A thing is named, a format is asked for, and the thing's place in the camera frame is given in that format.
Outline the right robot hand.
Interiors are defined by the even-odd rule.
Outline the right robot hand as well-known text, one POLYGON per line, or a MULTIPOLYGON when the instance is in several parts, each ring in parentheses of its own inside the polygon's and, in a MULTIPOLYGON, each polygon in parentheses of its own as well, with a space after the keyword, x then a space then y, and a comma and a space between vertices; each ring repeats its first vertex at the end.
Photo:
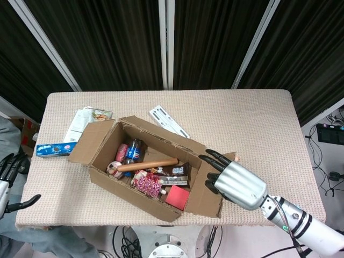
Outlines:
POLYGON ((263 205, 268 196, 264 180, 215 150, 205 151, 207 155, 198 157, 218 171, 207 174, 205 186, 209 190, 245 210, 256 210, 263 205))

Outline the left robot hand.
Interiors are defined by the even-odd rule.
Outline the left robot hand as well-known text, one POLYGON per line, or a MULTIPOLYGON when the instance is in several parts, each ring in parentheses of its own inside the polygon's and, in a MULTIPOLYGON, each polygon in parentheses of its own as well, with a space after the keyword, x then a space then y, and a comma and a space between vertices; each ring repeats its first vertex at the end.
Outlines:
POLYGON ((22 203, 9 203, 11 188, 17 175, 22 174, 26 169, 28 170, 29 166, 30 162, 25 153, 16 155, 11 153, 1 160, 1 219, 6 213, 26 209, 41 198, 41 194, 37 194, 22 203))

